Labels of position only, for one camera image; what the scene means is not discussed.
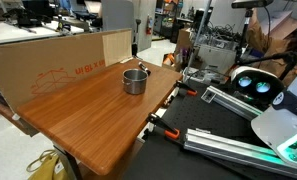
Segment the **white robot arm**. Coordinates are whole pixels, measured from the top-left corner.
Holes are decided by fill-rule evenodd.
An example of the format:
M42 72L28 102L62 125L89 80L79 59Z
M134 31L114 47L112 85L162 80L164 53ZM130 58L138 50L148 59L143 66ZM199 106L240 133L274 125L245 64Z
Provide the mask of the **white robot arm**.
M251 127L284 162L297 167L297 77Z

